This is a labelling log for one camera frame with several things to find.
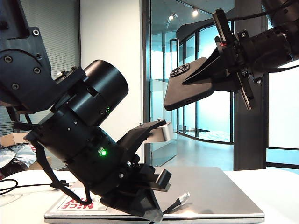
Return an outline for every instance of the ceiling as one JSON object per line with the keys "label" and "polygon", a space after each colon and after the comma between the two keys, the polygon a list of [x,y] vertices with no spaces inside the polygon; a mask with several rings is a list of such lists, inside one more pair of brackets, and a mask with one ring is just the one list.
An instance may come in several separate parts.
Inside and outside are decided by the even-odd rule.
{"label": "ceiling", "polygon": [[[204,9],[208,12],[214,12],[222,8],[225,12],[234,8],[235,0],[183,0],[184,2]],[[168,28],[166,24],[168,17],[175,13],[177,18],[170,21]],[[177,2],[176,0],[151,0],[151,31],[153,34],[170,31],[176,31],[180,26],[210,19],[211,16],[199,11],[196,17],[192,16],[192,8]]]}

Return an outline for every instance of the cardboard box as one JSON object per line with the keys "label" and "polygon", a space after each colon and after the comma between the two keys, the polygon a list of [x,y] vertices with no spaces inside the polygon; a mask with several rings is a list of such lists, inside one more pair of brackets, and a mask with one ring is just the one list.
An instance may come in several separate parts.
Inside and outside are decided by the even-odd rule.
{"label": "cardboard box", "polygon": [[28,132],[11,133],[0,137],[0,144],[4,147],[13,146],[19,143],[26,143],[23,139]]}
{"label": "cardboard box", "polygon": [[[50,166],[52,165],[52,158],[50,156],[47,156],[47,160],[50,164]],[[33,164],[30,165],[30,167],[27,170],[33,170],[33,169],[43,169],[41,167],[41,165],[38,164],[38,162],[35,162]]]}

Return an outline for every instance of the laptop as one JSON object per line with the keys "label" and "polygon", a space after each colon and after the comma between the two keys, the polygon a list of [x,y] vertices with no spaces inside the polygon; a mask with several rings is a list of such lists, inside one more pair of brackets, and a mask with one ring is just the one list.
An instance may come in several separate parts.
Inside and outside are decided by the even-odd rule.
{"label": "laptop", "polygon": [[[156,167],[160,173],[163,167]],[[167,167],[172,173],[168,192],[155,191],[161,210],[189,192],[185,205],[166,214],[162,224],[243,224],[264,221],[264,213],[217,167]],[[72,188],[85,198],[84,188]],[[150,221],[111,209],[92,194],[93,203],[80,205],[68,196],[60,198],[44,215],[46,223],[132,224]]]}

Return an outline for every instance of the white desk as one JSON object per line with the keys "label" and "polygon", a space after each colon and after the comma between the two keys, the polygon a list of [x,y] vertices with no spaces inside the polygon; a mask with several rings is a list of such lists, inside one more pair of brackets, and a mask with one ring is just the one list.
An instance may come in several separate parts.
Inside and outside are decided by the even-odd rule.
{"label": "white desk", "polygon": [[[67,171],[55,171],[59,179],[75,182]],[[299,224],[299,175],[279,170],[225,172],[265,213],[264,224]],[[51,183],[42,170],[10,176],[19,185]],[[0,188],[14,184],[4,182]],[[49,186],[15,189],[0,196],[1,224],[43,224],[43,215],[63,193]]]}

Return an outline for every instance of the ceiling light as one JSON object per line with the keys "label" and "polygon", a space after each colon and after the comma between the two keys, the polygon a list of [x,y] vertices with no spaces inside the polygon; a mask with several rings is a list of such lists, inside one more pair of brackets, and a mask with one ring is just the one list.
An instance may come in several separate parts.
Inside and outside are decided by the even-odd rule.
{"label": "ceiling light", "polygon": [[192,16],[195,17],[198,15],[198,8],[197,7],[194,7],[193,8],[193,12],[192,12]]}
{"label": "ceiling light", "polygon": [[177,17],[178,17],[177,14],[172,13],[172,14],[168,17],[168,19],[169,19],[169,20],[173,20],[174,18],[177,18]]}

